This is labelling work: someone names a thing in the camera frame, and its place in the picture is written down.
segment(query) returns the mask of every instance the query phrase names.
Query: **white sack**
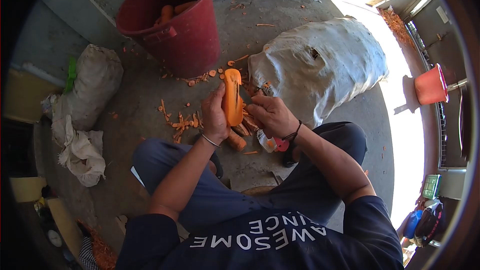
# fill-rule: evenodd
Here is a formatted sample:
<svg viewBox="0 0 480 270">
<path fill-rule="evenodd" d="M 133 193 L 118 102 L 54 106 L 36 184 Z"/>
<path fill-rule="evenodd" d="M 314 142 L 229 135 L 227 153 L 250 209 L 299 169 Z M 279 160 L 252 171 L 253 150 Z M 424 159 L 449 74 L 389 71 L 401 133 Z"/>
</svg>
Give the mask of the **white sack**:
<svg viewBox="0 0 480 270">
<path fill-rule="evenodd" d="M 107 102 L 117 92 L 123 67 L 113 50 L 90 44 L 76 65 L 73 89 L 53 104 L 52 131 L 58 145 L 65 141 L 65 117 L 71 115 L 75 130 L 89 131 Z"/>
<path fill-rule="evenodd" d="M 102 157 L 103 131 L 76 131 L 70 115 L 65 116 L 65 142 L 58 163 L 67 167 L 85 187 L 99 183 L 105 178 L 105 160 Z"/>
<path fill-rule="evenodd" d="M 249 57 L 248 69 L 254 85 L 280 97 L 310 129 L 388 76 L 380 44 L 350 17 L 281 33 Z"/>
</svg>

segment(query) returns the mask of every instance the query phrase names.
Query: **red bucket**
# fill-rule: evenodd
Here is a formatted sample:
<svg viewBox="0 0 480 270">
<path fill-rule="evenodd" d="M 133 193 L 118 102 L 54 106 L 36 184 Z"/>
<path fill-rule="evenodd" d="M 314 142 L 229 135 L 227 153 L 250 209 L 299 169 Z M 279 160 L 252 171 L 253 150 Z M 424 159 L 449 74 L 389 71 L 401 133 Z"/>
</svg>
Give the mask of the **red bucket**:
<svg viewBox="0 0 480 270">
<path fill-rule="evenodd" d="M 421 105 L 448 102 L 447 83 L 439 64 L 414 79 L 413 84 Z"/>
<path fill-rule="evenodd" d="M 153 27 L 165 5 L 197 1 L 170 21 Z M 220 56 L 219 33 L 212 0 L 125 0 L 117 14 L 117 29 L 134 39 L 180 78 L 211 69 Z"/>
</svg>

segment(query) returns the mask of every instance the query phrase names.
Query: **hand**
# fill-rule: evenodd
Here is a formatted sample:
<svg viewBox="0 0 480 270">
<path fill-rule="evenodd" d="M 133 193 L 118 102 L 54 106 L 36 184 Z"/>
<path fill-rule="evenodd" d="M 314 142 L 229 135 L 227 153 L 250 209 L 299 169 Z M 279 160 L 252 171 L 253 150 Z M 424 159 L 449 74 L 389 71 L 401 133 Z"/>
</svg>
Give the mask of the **hand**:
<svg viewBox="0 0 480 270">
<path fill-rule="evenodd" d="M 225 84 L 223 82 L 201 101 L 201 114 L 203 116 L 203 134 L 213 143 L 220 145 L 230 132 L 227 128 L 227 119 L 222 110 L 222 99 L 225 95 Z"/>
<path fill-rule="evenodd" d="M 255 124 L 263 129 L 267 138 L 284 138 L 297 131 L 298 119 L 279 97 L 256 95 L 251 98 L 253 104 L 247 109 Z"/>
</svg>

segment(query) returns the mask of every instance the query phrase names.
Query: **knife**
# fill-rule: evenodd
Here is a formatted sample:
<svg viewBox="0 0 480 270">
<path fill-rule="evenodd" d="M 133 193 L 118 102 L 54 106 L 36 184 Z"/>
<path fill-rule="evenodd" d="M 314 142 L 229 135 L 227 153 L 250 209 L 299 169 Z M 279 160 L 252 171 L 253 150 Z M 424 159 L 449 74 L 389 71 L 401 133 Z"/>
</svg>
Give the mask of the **knife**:
<svg viewBox="0 0 480 270">
<path fill-rule="evenodd" d="M 245 103 L 247 106 L 253 103 L 248 91 L 245 90 L 245 87 L 243 87 L 242 85 L 238 86 L 238 94 L 240 95 L 240 98 L 243 99 L 243 103 Z"/>
</svg>

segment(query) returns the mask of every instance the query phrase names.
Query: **green object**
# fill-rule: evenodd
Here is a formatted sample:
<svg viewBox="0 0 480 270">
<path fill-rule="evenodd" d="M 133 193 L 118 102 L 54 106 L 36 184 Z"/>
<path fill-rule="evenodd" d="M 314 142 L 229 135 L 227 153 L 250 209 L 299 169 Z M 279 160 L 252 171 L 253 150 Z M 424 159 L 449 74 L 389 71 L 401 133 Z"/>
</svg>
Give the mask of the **green object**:
<svg viewBox="0 0 480 270">
<path fill-rule="evenodd" d="M 77 62 L 75 61 L 75 58 L 71 56 L 68 64 L 67 83 L 65 84 L 65 89 L 63 90 L 63 94 L 69 93 L 74 87 L 74 81 L 77 78 L 77 73 L 75 69 L 76 66 L 77 66 Z"/>
<path fill-rule="evenodd" d="M 440 174 L 430 174 L 425 177 L 425 182 L 423 183 L 423 189 L 421 195 L 428 199 L 435 199 L 438 196 L 438 188 L 440 186 L 440 181 L 442 176 Z"/>
</svg>

